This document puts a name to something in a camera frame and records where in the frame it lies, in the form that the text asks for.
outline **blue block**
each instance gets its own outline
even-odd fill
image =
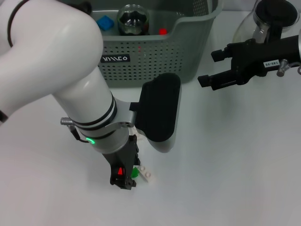
[[[107,31],[114,26],[114,21],[111,20],[108,16],[103,16],[102,18],[97,20],[96,23],[104,31]]]

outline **green light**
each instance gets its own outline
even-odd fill
[[[90,138],[86,138],[86,140],[89,141],[92,145],[95,144],[95,141]]]

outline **black stripe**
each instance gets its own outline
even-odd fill
[[[84,135],[85,137],[91,138],[91,139],[93,139],[93,140],[101,140],[101,139],[104,139],[104,138],[106,138],[106,137],[112,135],[114,132],[115,132],[115,130],[113,130],[113,131],[110,132],[110,133],[107,133],[106,135],[100,136],[100,137],[88,137],[88,136],[86,136],[86,135],[83,134],[83,133],[81,133],[81,134]]]
[[[5,123],[7,119],[8,117],[2,111],[0,111],[0,121]]]
[[[10,31],[11,31],[11,25],[13,23],[13,20],[15,18],[16,13],[18,12],[18,10],[25,4],[27,3],[29,0],[23,0],[21,1],[12,11],[12,13],[10,14],[9,20],[8,20],[8,43],[10,45],[10,47],[13,47],[13,42],[11,40],[11,35],[10,35]]]
[[[114,111],[113,111],[112,115],[105,122],[103,122],[102,124],[99,124],[98,126],[90,127],[90,128],[84,128],[84,127],[80,127],[78,125],[76,125],[76,126],[79,129],[82,129],[84,131],[98,130],[98,129],[101,129],[102,127],[105,127],[105,126],[109,125],[113,121],[113,119],[115,118],[116,114],[117,114],[117,106],[116,106],[116,103],[115,103],[115,107],[114,107]]]
[[[102,120],[104,120],[106,117],[108,117],[108,115],[111,113],[112,109],[113,109],[113,106],[114,106],[114,101],[115,101],[115,98],[113,97],[112,95],[112,103],[111,103],[111,106],[109,108],[109,110],[102,116],[100,117],[99,119],[95,120],[95,121],[92,121],[92,122],[77,122],[77,121],[74,121],[72,120],[74,123],[76,124],[79,124],[81,126],[92,126],[94,124],[97,124],[99,122],[101,122]]]

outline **plastic basket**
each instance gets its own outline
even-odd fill
[[[222,10],[222,0],[93,0],[91,3],[94,20],[107,15],[115,22],[114,28],[102,31],[103,56],[113,56],[99,63],[111,86],[139,85],[167,72],[176,73],[182,82],[191,80],[213,21]],[[117,12],[128,4],[148,10],[150,35],[119,35]],[[160,28],[167,29],[168,34],[158,35]],[[124,54],[129,54],[129,62],[122,60]]]

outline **black lid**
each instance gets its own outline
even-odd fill
[[[296,8],[286,0],[262,0],[258,3],[257,16],[266,24],[272,22],[281,24],[282,27],[292,26],[298,18]]]

